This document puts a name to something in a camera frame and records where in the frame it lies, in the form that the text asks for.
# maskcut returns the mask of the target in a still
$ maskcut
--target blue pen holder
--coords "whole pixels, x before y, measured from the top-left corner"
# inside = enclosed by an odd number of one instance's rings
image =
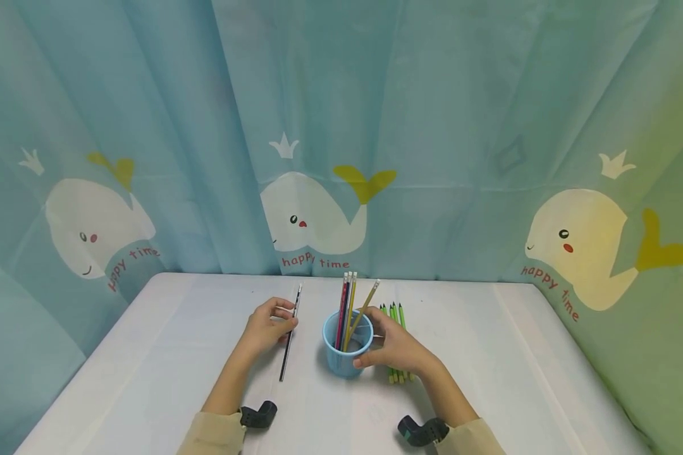
[[[359,325],[357,325],[349,340],[349,346],[347,346],[348,353],[343,353],[338,349],[334,349],[339,314],[339,312],[335,312],[324,322],[322,337],[326,345],[326,363],[329,365],[331,372],[338,377],[356,378],[362,373],[362,370],[354,368],[352,362],[357,355],[365,353],[371,346],[372,337],[374,336],[372,322],[369,320],[369,317],[362,315],[362,320],[359,321]],[[352,321],[355,320],[358,314],[359,311],[357,310],[352,312]]]

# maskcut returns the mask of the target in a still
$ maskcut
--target left hand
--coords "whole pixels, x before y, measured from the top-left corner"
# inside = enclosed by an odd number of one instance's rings
[[[292,312],[292,302],[285,298],[271,297],[252,312],[236,349],[255,358],[276,343],[285,342],[288,333],[298,325],[298,318],[293,317]]]

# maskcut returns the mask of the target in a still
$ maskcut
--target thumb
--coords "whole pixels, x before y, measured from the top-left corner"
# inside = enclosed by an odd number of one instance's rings
[[[280,324],[276,325],[276,337],[280,338],[288,332],[294,330],[295,326],[298,325],[298,317],[292,317],[292,319],[284,320]]]
[[[358,356],[354,360],[354,368],[367,368],[371,365],[385,364],[385,350],[375,349],[374,351],[366,351],[366,353]]]

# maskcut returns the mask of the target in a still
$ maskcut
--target curtain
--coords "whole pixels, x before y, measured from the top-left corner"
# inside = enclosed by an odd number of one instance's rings
[[[0,455],[154,274],[345,269],[536,284],[683,454],[683,0],[0,0]]]

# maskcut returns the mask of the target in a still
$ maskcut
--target white table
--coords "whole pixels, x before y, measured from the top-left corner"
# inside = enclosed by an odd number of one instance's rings
[[[424,453],[396,434],[405,414],[433,416],[419,380],[390,385],[384,368],[370,368],[350,381],[326,369],[321,327],[341,279],[198,274],[151,279],[16,453],[174,455],[247,316],[270,296],[293,301],[300,282],[285,380],[278,349],[244,401],[270,399],[278,415],[266,432],[249,432],[244,454]],[[509,455],[649,453],[533,286],[383,281],[373,302],[392,301]]]

